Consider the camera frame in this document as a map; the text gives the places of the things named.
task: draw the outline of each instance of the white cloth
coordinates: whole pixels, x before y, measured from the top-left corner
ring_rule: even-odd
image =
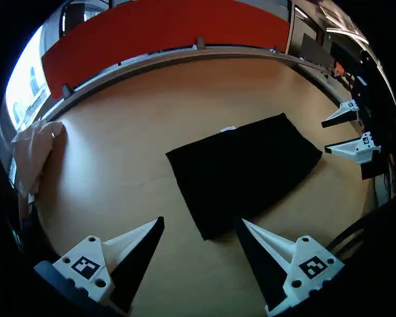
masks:
[[[12,140],[13,156],[21,183],[20,192],[24,198],[38,191],[38,177],[52,149],[53,136],[58,136],[62,128],[61,122],[47,123],[39,120],[19,132]]]

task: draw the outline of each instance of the ceiling light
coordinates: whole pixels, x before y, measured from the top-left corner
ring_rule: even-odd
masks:
[[[326,28],[326,31],[327,31],[327,32],[330,32],[330,33],[344,34],[344,35],[350,36],[350,37],[352,37],[352,38],[358,39],[358,40],[364,42],[365,44],[369,44],[368,40],[367,40],[365,37],[363,37],[363,36],[361,36],[361,35],[359,35],[359,34],[353,33],[353,32],[351,32],[351,31],[346,31],[346,30],[341,30],[341,29],[335,29],[335,28],[333,28],[333,27],[328,27],[328,28]]]
[[[308,15],[306,15],[300,8],[298,8],[297,6],[295,7],[295,11],[297,11],[298,13],[300,13],[304,18],[308,18]]]

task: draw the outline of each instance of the red wall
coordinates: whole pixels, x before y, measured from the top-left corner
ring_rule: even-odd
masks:
[[[191,45],[242,44],[285,51],[289,23],[234,0],[137,0],[78,25],[42,57],[54,98],[99,71],[144,53]]]

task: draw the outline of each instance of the wooden table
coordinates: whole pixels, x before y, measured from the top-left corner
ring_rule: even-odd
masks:
[[[67,133],[55,140],[36,201],[43,227],[64,254],[87,235],[106,240],[164,216],[132,316],[264,316],[237,237],[202,240],[165,153],[282,111],[323,150],[357,137],[349,123],[322,129],[336,109],[274,60],[191,62],[119,82],[61,116]],[[275,185],[267,180],[268,190]],[[367,188],[358,165],[323,154],[298,188],[253,222],[325,245],[361,216]]]

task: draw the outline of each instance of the black cloth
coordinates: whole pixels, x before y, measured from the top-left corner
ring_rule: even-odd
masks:
[[[284,113],[166,153],[204,240],[276,203],[321,155]]]

